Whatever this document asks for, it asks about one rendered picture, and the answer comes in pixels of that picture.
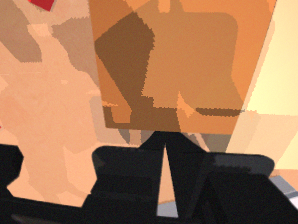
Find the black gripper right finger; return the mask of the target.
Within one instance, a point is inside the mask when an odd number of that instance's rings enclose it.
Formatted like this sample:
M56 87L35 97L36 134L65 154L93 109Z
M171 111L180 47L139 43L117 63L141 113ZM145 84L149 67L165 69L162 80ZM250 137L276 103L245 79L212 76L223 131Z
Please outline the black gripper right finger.
M178 218L192 218L209 172L265 174L269 178L276 166L271 157L261 154L206 151L181 132L166 131L165 146Z

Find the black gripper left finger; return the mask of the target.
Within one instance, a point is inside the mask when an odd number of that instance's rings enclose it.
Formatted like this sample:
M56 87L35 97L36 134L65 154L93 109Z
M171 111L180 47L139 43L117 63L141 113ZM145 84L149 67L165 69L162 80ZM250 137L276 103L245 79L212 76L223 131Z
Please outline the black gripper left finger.
M158 201L161 186L166 131L154 133L141 146L101 146L91 154L94 172L100 174L145 177L152 180L151 201Z

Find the small red block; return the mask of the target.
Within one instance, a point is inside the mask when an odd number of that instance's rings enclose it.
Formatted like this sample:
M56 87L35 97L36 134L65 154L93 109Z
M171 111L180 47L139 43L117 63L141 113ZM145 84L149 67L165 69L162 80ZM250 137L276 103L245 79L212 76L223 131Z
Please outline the small red block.
M42 7L44 10L47 10L50 12L50 9L52 7L52 4L54 0L28 0L32 4L37 5L38 7Z

